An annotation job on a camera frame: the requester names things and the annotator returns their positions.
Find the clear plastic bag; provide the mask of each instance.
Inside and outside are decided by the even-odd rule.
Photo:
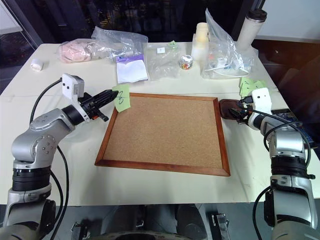
[[[64,63],[80,63],[107,58],[110,49],[101,41],[93,39],[75,39],[60,44],[58,58]]]
[[[95,27],[91,38],[103,42],[109,49],[107,58],[131,57],[144,53],[148,37],[134,32],[105,30]]]
[[[146,49],[146,65],[150,80],[177,78],[181,50],[175,41],[164,44],[149,44]]]
[[[251,49],[237,51],[232,37],[217,24],[205,10],[209,30],[209,52],[201,71],[205,79],[239,78],[247,76],[254,64],[256,53]]]

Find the cork board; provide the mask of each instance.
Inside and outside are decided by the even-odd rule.
[[[230,176],[216,97],[130,93],[113,110],[95,165]]]

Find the wooden frame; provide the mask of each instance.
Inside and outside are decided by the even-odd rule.
[[[223,127],[221,122],[219,102],[216,97],[198,97],[198,96],[181,96],[181,95],[162,95],[162,94],[145,94],[145,93],[130,93],[131,97],[148,97],[148,98],[163,98],[163,99],[177,99],[177,100],[200,100],[200,101],[212,101],[214,108],[214,117],[216,121],[217,136],[219,142],[219,149],[221,155],[222,168],[189,166],[189,165],[177,165],[177,164],[165,164],[154,162],[138,162],[138,161],[123,161],[123,160],[109,160],[104,159],[105,151],[118,115],[118,111],[114,108],[109,125],[105,132],[103,141],[101,143],[100,150],[97,154],[94,165],[103,167],[118,167],[118,168],[134,168],[134,169],[147,169],[147,170],[160,170],[160,171],[172,171],[183,173],[196,173],[205,175],[217,175],[217,176],[230,176],[230,169],[228,163],[228,156],[225,144],[225,138],[223,133]]]

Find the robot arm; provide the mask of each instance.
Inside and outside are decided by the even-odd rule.
[[[267,88],[252,91],[244,99],[252,110],[271,114],[271,99]],[[247,119],[254,130],[265,136],[271,129],[284,124],[257,112]],[[265,194],[264,219],[274,227],[273,240],[320,240],[315,230],[318,225],[317,210],[311,180],[307,174],[305,147],[301,134],[291,126],[272,131],[268,137],[271,159],[270,190]]]
[[[99,108],[118,95],[118,91],[105,90],[90,96],[83,91],[83,80],[68,74],[63,75],[62,85],[63,94],[70,96],[72,104],[37,117],[12,144],[13,183],[1,239],[41,239],[53,229],[56,204],[47,198],[51,194],[51,165],[57,146],[81,122],[97,117],[107,121]]]

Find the white table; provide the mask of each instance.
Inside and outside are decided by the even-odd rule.
[[[30,70],[29,59],[0,96],[0,204],[6,204],[6,192],[12,185],[11,144],[28,128],[30,112],[40,92],[62,73],[83,78],[85,90],[92,95],[117,84],[114,65],[104,60],[63,64],[54,54],[56,48],[56,44],[41,45],[31,59],[48,61],[45,69],[41,72]],[[260,72],[263,78],[265,69]],[[268,86],[273,85],[271,79],[264,80],[268,81]],[[130,91],[240,99],[238,85],[239,79],[201,79],[197,66],[194,66],[188,71],[181,70],[178,79],[133,83]],[[287,107],[276,88],[271,88],[270,95],[273,109]],[[35,115],[67,104],[61,96],[61,87],[55,86],[42,98]],[[113,107],[111,103],[101,111],[111,116]],[[230,177],[94,166],[107,126],[108,123],[100,119],[80,125],[59,144],[69,164],[71,206],[253,202],[270,184],[271,161],[263,145],[263,136],[235,121],[222,120]],[[52,170],[65,189],[64,164],[58,153]],[[309,174],[316,174],[319,170],[320,163],[312,151]],[[52,185],[50,199],[58,203],[59,193],[55,184]],[[312,186],[314,196],[319,198],[320,178],[313,180]]]

